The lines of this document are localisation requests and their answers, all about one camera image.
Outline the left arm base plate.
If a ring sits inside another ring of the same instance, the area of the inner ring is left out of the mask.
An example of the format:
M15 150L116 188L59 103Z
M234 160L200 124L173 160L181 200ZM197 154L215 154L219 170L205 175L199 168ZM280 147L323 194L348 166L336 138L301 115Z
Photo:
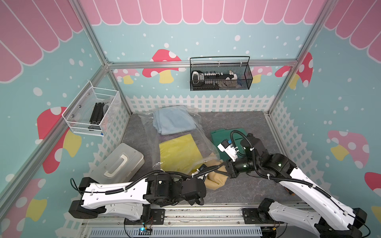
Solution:
M165 209L152 209L144 207L140 219L130 221L127 218L124 220L125 225L163 225L165 218Z

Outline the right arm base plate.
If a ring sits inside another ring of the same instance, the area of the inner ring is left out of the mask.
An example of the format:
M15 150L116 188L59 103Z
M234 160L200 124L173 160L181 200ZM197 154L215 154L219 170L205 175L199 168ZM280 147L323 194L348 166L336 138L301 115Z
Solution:
M243 208L242 216L245 224L275 224L276 222L270 217L268 212L258 208Z

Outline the green trousers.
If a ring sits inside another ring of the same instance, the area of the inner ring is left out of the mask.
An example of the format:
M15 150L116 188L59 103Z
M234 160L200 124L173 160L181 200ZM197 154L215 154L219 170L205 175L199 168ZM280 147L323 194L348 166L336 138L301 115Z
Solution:
M211 139L212 139L212 143L215 145L215 147L217 148L217 151L219 152L219 156L220 156L220 159L223 160L223 161L228 161L230 159L229 155L227 155L225 152L222 152L218 149L218 145L224 141L224 140L228 140L230 141L230 133L231 131L233 131L234 129L232 130L225 130L225 129L218 129L218 130L215 130L215 131L212 131L211 132ZM242 155L244 155L244 149L242 148L240 142L241 140L243 139L242 136L240 136L239 134L234 134L233 135L234 137L234 140L235 140L235 143L236 143L236 146L238 147L239 149L239 152L240 154L238 155L239 158L242 157Z

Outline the tan garment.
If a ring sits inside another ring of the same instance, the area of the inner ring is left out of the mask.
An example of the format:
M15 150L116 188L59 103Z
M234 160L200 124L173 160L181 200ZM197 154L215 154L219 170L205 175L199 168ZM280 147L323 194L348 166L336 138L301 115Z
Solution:
M216 166L216 165L221 165L222 160L216 161L216 160L210 160L205 163L206 166L211 167L211 166ZM205 186L208 189L212 190L217 190L221 187L223 187L228 179L228 176L222 175L216 172L210 172L207 175L207 178L205 179Z

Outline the clear plastic vacuum bag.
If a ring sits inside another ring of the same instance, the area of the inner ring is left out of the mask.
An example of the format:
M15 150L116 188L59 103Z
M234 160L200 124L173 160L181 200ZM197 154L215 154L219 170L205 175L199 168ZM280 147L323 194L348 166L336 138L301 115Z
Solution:
M203 164L212 166L220 161L195 109L170 106L140 113L139 117L152 152L153 169L191 174Z

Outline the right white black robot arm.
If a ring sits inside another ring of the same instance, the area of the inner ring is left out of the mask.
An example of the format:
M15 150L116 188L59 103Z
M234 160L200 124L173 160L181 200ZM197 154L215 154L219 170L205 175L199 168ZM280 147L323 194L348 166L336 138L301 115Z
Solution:
M265 198L257 208L258 217L266 222L283 222L320 238L363 238L361 227L366 225L367 213L351 208L316 185L286 156L269 154L262 141L251 133L233 130L230 139L218 145L230 158L224 163L225 175L236 178L239 174L255 172L258 177L274 181L293 192L313 211L300 210Z

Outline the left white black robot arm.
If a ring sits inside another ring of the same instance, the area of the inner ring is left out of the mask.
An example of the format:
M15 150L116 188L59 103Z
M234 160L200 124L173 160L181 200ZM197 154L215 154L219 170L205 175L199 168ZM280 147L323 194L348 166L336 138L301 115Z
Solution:
M153 170L132 182L100 184L90 177L79 186L70 183L81 198L71 203L69 214L76 219L95 219L99 215L124 217L132 222L149 220L150 207L175 206L182 201L203 205L206 176L219 165L202 165L194 174Z

